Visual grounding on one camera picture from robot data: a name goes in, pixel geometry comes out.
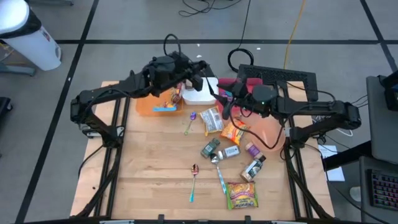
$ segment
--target yellow snack bag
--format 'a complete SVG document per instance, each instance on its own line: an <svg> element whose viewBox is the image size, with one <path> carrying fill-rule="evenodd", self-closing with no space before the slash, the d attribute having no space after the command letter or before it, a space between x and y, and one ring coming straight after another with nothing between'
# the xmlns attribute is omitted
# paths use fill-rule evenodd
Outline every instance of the yellow snack bag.
<svg viewBox="0 0 398 224"><path fill-rule="evenodd" d="M205 122L205 136L209 133L223 130L223 121L221 120L220 112L216 106L200 112L200 117Z"/></svg>
<svg viewBox="0 0 398 224"><path fill-rule="evenodd" d="M228 209L258 207L254 182L228 183L226 189Z"/></svg>
<svg viewBox="0 0 398 224"><path fill-rule="evenodd" d="M247 125L245 125L242 121L235 119L234 118L234 123L236 126L238 126L241 129L249 129ZM232 122L229 122L227 127L224 128L223 132L221 133L221 136L226 137L230 139L232 142L235 142L235 144L240 145L241 143L241 138L244 134L244 131L239 130L238 128L235 128L234 124Z"/></svg>

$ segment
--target wooden tabletop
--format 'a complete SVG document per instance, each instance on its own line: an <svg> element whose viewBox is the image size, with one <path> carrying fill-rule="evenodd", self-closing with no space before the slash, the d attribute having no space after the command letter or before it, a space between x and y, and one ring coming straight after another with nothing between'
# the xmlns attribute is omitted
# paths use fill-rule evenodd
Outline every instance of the wooden tabletop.
<svg viewBox="0 0 398 224"><path fill-rule="evenodd" d="M116 82L103 82L102 86ZM292 82L303 87L301 82ZM305 92L289 87L289 96L296 101L306 101ZM119 122L123 112L121 102ZM191 125L190 133L184 131L192 111L200 112L211 106L187 106L181 116L142 117L136 112L136 100L131 100L124 146L119 168L118 183L114 198L113 219L157 219L164 214L167 220L243 220L250 215L252 220L294 220L288 175L285 162L277 152L265 152L267 160L255 176L258 208L228 210L216 167L200 155L200 151L213 138L218 138L224 149L234 145L220 133L204 135L204 124L198 116ZM110 124L114 101L97 105L95 114ZM308 126L310 116L294 116L296 126ZM244 150L248 133L243 136L242 153L220 162L225 182L243 182L240 173L252 157ZM89 139L85 157L102 144L101 138ZM314 147L317 142L308 140ZM71 215L80 212L98 189L104 153L92 157L81 171L76 188ZM319 152L310 147L301 149L303 167L309 191L318 203L334 216L328 186ZM198 164L200 171L195 184L195 201L189 202L192 173L191 167ZM305 216L302 194L297 187L301 214ZM104 194L101 214L105 214L108 191Z"/></svg>

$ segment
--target white trash can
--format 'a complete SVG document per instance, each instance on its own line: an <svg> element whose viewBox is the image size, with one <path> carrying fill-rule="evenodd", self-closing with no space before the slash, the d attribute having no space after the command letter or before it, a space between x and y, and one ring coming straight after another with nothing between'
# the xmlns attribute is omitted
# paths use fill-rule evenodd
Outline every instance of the white trash can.
<svg viewBox="0 0 398 224"><path fill-rule="evenodd" d="M24 0L0 0L0 39L41 70L61 64L61 48Z"/></svg>

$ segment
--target gray floor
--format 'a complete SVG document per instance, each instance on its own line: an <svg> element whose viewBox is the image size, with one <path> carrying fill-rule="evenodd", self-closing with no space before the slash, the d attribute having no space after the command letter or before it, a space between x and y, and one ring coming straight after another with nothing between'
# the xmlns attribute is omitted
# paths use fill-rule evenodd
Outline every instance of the gray floor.
<svg viewBox="0 0 398 224"><path fill-rule="evenodd" d="M200 2L188 1L199 5ZM385 39L398 39L398 2L367 0ZM81 37L93 0L75 0L75 5L32 5L49 33L57 40ZM179 0L99 0L88 39L145 40L163 39L174 33L181 39L239 39L248 1L208 14L183 18L186 9ZM216 5L225 5L217 1ZM252 0L245 39L288 39L300 8L300 1ZM295 39L376 40L360 1L307 0ZM185 44L182 50L193 60L211 64L219 77L233 77L226 62L236 44ZM247 44L256 65L282 68L285 45ZM2 122L0 133L0 223L15 221L35 163L57 105L65 77L77 45L63 44L63 63L55 70L38 71L35 77L0 74L0 96L10 97L14 110ZM398 45L389 45L398 58ZM162 45L84 45L72 85L47 160L40 176L26 221L66 218L70 213L77 170L83 159L86 138L69 120L70 100L85 89L96 88L105 80L120 80L129 70L140 70L155 55L162 55ZM18 60L17 55L8 59ZM248 63L244 55L233 56L233 63ZM288 69L315 72L318 89L333 93L338 99L353 101L366 94L365 78L388 75L390 66L380 45L291 45ZM327 96L320 95L321 100ZM352 138L337 131L329 136L351 147L369 140L368 109L363 107L363 125ZM345 148L337 146L339 151ZM358 164L343 168L346 182L333 183L345 194L359 185ZM330 188L336 216L360 221L359 212Z"/></svg>

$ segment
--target red object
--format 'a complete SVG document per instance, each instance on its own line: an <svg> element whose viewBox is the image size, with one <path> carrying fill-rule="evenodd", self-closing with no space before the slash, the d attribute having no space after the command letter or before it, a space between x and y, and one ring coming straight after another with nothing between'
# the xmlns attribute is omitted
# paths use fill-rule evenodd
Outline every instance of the red object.
<svg viewBox="0 0 398 224"><path fill-rule="evenodd" d="M231 84L233 82L235 82L235 78L220 78L218 79L218 84ZM246 86L248 88L248 91L251 93L253 91L253 87L255 85L261 85L262 84L262 80L261 78L248 78L248 81L246 83ZM228 96L228 94L225 93L225 90L218 88L218 94L220 96ZM219 111L222 111L224 106L221 105L221 103L219 103L219 101L216 102L216 105L219 109ZM239 113L240 112L240 108L238 106L234 106L232 108L232 114L235 113Z"/></svg>

